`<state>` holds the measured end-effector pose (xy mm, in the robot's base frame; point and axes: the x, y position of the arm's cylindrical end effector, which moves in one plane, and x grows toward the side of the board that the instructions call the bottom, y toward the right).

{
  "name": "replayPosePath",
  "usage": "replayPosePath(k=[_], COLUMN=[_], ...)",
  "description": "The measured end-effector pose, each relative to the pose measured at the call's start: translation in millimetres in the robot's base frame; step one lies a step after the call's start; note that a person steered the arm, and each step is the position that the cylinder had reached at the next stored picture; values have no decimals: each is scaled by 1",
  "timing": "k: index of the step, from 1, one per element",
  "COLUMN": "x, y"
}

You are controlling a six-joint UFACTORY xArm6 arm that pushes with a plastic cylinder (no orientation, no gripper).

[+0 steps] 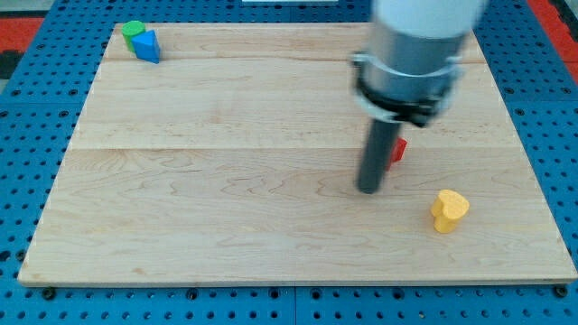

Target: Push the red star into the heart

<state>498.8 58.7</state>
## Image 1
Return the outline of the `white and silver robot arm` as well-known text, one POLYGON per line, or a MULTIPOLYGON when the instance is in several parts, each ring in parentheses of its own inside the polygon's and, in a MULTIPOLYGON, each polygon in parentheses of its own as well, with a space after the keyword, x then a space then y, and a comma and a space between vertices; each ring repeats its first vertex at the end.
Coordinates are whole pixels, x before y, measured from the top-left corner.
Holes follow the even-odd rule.
POLYGON ((376 0, 352 56, 355 98, 379 125, 428 125, 452 102, 461 48, 486 0, 376 0))

